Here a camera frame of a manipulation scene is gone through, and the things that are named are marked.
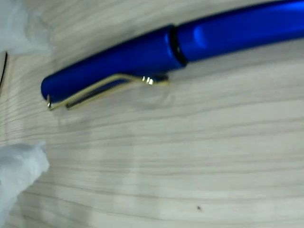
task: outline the light wood surface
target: light wood surface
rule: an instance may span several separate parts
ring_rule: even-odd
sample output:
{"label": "light wood surface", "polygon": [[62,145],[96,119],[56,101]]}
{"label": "light wood surface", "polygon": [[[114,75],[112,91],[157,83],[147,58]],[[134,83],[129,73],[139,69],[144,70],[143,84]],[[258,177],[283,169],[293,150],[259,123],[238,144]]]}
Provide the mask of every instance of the light wood surface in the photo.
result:
{"label": "light wood surface", "polygon": [[304,41],[201,61],[69,113],[42,79],[171,22],[261,0],[27,0],[53,54],[10,57],[0,144],[47,142],[8,228],[304,227]]}

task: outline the white tissue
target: white tissue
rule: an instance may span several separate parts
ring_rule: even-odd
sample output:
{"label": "white tissue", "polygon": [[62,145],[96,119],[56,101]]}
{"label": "white tissue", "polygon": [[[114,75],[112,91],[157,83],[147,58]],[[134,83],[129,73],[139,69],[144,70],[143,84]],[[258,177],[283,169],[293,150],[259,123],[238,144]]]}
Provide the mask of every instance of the white tissue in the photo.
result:
{"label": "white tissue", "polygon": [[21,0],[0,0],[0,52],[24,54],[52,50],[49,29]]}
{"label": "white tissue", "polygon": [[44,143],[0,148],[0,227],[8,219],[17,196],[49,168]]}

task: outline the wooden table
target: wooden table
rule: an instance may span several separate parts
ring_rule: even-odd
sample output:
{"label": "wooden table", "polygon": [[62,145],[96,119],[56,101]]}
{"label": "wooden table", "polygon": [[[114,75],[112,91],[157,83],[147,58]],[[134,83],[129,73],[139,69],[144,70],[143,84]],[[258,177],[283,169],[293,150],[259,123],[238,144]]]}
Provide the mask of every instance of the wooden table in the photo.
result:
{"label": "wooden table", "polygon": [[12,228],[302,228],[304,41],[221,56],[52,113],[42,79],[168,24],[262,0],[27,0],[52,54],[10,57],[1,145],[46,141],[51,163]]}

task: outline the tissue paper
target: tissue paper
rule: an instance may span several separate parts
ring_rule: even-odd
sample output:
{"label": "tissue paper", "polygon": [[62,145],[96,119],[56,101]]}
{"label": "tissue paper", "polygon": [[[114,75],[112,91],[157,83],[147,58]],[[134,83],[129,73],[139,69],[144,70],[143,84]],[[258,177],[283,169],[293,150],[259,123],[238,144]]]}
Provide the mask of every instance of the tissue paper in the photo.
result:
{"label": "tissue paper", "polygon": [[17,196],[49,168],[44,143],[0,148],[0,227],[8,219]]}

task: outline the blue pen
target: blue pen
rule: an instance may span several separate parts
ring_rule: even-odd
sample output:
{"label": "blue pen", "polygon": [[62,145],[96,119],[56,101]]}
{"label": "blue pen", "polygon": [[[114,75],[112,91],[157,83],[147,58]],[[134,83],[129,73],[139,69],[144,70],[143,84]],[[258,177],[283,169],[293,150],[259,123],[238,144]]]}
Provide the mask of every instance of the blue pen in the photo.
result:
{"label": "blue pen", "polygon": [[50,110],[72,108],[130,82],[166,83],[189,62],[304,37],[304,0],[273,1],[168,25],[62,69],[41,84]]}

